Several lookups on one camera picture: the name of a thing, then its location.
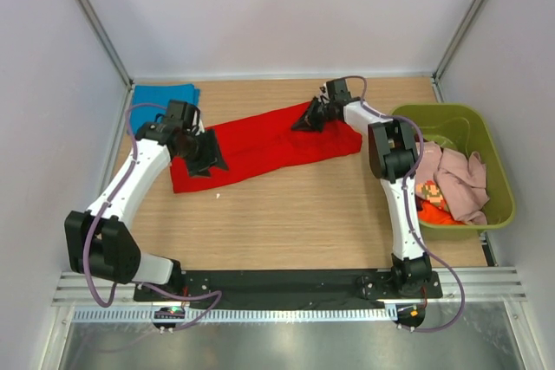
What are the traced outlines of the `red t-shirt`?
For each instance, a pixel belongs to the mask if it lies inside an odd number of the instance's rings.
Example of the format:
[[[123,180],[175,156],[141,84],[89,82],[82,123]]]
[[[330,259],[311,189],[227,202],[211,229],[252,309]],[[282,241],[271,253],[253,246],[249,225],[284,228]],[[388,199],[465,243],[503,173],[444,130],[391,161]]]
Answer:
[[[214,125],[228,166],[211,169],[209,178],[192,177],[183,159],[170,166],[174,193],[210,190],[251,179],[280,168],[300,166],[359,153],[362,135],[341,121],[325,124],[322,132],[293,131],[309,104],[284,107],[263,114]]]

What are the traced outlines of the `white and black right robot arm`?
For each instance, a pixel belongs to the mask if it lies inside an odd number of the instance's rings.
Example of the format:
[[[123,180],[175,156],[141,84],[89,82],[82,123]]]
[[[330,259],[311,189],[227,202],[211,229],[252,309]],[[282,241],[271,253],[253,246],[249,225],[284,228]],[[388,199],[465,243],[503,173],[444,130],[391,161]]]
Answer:
[[[370,106],[365,100],[368,83],[362,77],[362,94],[353,96],[348,79],[326,81],[291,129],[320,133],[327,124],[340,121],[366,135],[370,170],[385,193],[393,231],[390,285],[399,296],[418,296],[432,277],[415,200],[423,136],[407,117],[384,114]]]

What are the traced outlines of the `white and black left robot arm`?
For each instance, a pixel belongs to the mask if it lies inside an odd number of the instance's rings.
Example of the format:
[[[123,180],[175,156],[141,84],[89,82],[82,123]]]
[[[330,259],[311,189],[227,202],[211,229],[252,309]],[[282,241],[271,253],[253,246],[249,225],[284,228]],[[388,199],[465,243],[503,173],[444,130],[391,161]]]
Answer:
[[[85,210],[71,211],[64,230],[70,268],[90,279],[150,283],[166,301],[184,288],[176,261],[148,254],[135,242],[132,224],[159,175],[180,159],[192,177],[208,178],[227,164],[214,129],[206,128],[198,107],[171,100],[153,121],[129,131],[131,148],[107,188]]]

